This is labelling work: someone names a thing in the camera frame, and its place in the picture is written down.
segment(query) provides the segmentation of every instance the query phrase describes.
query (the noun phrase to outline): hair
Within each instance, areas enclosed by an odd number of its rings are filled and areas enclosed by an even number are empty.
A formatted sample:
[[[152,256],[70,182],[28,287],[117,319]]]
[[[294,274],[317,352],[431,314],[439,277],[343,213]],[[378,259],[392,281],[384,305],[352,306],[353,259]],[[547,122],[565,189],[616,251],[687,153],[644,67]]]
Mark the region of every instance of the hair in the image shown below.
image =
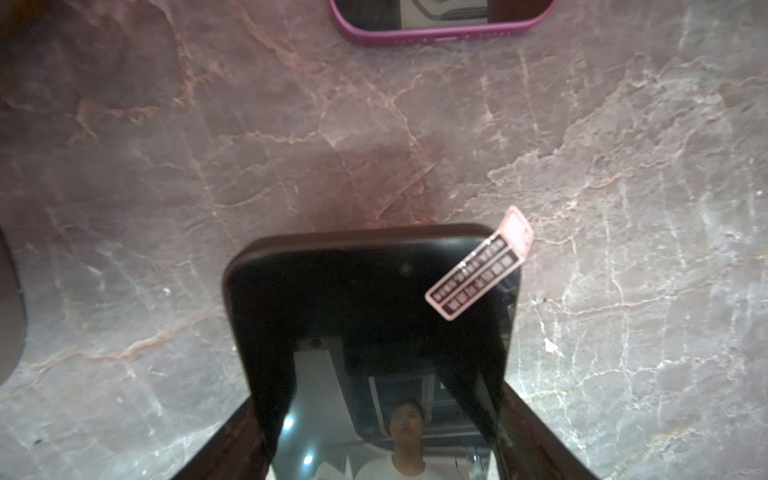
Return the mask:
[[[389,431],[389,425],[392,423],[392,415],[395,414],[395,411],[397,409],[399,409],[402,406],[406,406],[406,405],[413,406],[416,410],[419,411],[419,415],[422,416],[422,421],[426,420],[426,417],[424,415],[424,409],[422,408],[422,404],[421,403],[415,401],[414,399],[403,399],[403,400],[400,400],[399,402],[397,402],[394,405],[392,405],[392,408],[389,410],[389,415],[387,416],[386,422],[384,424],[384,426],[386,428],[386,432],[387,432],[387,434],[389,434],[389,436],[392,436],[392,432]]]

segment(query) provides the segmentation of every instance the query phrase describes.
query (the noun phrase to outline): pink smartphone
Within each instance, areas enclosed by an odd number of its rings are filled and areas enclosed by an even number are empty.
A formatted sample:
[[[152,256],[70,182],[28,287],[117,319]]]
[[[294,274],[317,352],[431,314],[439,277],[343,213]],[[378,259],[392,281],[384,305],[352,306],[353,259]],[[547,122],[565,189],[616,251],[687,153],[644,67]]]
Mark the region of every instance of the pink smartphone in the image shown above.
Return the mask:
[[[368,47],[498,38],[538,24],[554,0],[328,0],[333,21]]]

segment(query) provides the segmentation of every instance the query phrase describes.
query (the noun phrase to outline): neck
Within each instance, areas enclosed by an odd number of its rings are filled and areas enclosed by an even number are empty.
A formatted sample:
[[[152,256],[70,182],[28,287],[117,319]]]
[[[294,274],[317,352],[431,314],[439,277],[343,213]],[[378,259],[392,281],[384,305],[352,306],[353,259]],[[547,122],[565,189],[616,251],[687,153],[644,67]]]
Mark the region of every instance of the neck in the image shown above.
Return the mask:
[[[392,455],[392,463],[397,470],[409,476],[424,472],[422,460],[422,448],[420,445],[395,445],[395,453]]]

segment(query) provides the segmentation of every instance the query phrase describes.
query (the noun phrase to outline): white shirt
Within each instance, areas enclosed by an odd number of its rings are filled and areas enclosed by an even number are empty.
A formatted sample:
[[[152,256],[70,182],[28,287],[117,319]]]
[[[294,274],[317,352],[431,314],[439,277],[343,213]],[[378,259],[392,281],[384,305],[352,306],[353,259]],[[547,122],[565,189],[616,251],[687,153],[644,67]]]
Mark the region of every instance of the white shirt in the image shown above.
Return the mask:
[[[420,475],[409,477],[397,471],[392,463],[392,456],[378,458],[366,463],[358,472],[355,480],[442,480],[429,465],[425,465]]]

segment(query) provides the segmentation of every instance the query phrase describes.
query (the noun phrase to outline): phone case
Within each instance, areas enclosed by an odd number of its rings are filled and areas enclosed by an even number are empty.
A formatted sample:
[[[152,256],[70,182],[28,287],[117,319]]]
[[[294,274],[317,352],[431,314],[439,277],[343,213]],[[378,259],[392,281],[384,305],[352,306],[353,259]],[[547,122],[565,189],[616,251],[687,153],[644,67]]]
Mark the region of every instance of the phone case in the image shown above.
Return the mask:
[[[334,0],[328,0],[333,23],[344,37],[364,47],[390,45],[430,44],[438,41],[481,40],[520,35],[537,25],[552,10],[554,2],[538,17],[524,22],[491,23],[486,25],[461,25],[439,28],[413,28],[407,30],[367,31],[350,24],[341,15]]]

